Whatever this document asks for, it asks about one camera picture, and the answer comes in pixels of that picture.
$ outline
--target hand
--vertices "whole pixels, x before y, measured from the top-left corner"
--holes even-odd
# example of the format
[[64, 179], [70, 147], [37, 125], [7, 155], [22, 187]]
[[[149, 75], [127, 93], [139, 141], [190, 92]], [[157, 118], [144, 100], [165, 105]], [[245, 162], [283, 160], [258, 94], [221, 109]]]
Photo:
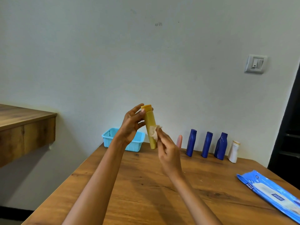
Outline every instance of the hand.
[[141, 103], [125, 114], [122, 126], [117, 132], [117, 135], [121, 136], [126, 144], [129, 144], [135, 137], [137, 130], [145, 125], [145, 111], [137, 112], [143, 105]]
[[180, 149], [182, 143], [182, 136], [180, 135], [177, 140], [177, 145], [174, 144], [172, 139], [164, 133], [161, 129], [157, 129], [158, 136], [158, 158], [163, 166], [163, 170], [172, 182], [178, 178], [183, 178], [183, 172], [180, 162]]

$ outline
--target switch plate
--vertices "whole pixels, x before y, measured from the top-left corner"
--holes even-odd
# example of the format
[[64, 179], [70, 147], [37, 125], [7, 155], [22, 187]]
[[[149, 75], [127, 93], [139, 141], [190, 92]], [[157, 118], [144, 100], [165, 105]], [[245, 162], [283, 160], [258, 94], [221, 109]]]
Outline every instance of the switch plate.
[[247, 73], [264, 73], [267, 65], [267, 56], [262, 55], [249, 55], [245, 72]]

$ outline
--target blue bottle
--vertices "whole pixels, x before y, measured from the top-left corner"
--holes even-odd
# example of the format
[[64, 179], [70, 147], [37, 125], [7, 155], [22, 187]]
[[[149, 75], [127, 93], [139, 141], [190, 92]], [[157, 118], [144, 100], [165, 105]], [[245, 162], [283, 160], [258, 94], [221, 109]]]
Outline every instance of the blue bottle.
[[215, 150], [215, 157], [223, 160], [227, 148], [227, 133], [221, 133], [220, 138], [218, 139], [216, 150]]
[[203, 145], [203, 149], [202, 149], [202, 154], [201, 154], [201, 156], [203, 158], [207, 158], [211, 142], [212, 142], [212, 132], [207, 132], [205, 141], [204, 141], [204, 145]]
[[197, 130], [194, 130], [194, 129], [190, 130], [190, 137], [189, 137], [188, 143], [187, 143], [187, 150], [185, 151], [185, 154], [189, 157], [192, 157], [192, 155], [193, 155], [193, 150], [194, 150], [195, 141], [196, 141], [196, 134], [197, 134]]

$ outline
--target wooden desk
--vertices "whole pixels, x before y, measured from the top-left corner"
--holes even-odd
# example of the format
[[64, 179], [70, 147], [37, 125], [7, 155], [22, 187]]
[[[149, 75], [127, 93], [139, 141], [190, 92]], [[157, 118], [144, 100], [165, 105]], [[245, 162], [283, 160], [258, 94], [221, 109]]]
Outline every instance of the wooden desk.
[[56, 113], [0, 104], [0, 167], [55, 141]]
[[[23, 225], [61, 224], [101, 161], [101, 145], [74, 171]], [[197, 193], [224, 224], [296, 224], [248, 189], [236, 174], [257, 170], [300, 197], [300, 191], [253, 160], [236, 164], [194, 151], [182, 151], [186, 177]], [[162, 173], [157, 150], [143, 143], [139, 153], [125, 151], [112, 191], [104, 224], [193, 224], [185, 204], [170, 180]]]

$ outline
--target blue plastic basket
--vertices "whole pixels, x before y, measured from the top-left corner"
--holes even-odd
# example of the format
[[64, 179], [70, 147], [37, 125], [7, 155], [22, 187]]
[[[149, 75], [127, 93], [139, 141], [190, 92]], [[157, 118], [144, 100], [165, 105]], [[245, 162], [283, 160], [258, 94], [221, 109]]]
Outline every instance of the blue plastic basket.
[[[104, 140], [104, 147], [107, 148], [110, 145], [113, 137], [115, 136], [118, 130], [118, 128], [111, 128], [102, 134]], [[144, 139], [145, 134], [143, 132], [137, 132], [135, 134], [135, 137], [133, 138], [133, 141], [129, 145], [127, 145], [125, 150], [138, 152], [141, 149], [141, 145], [144, 142]]]

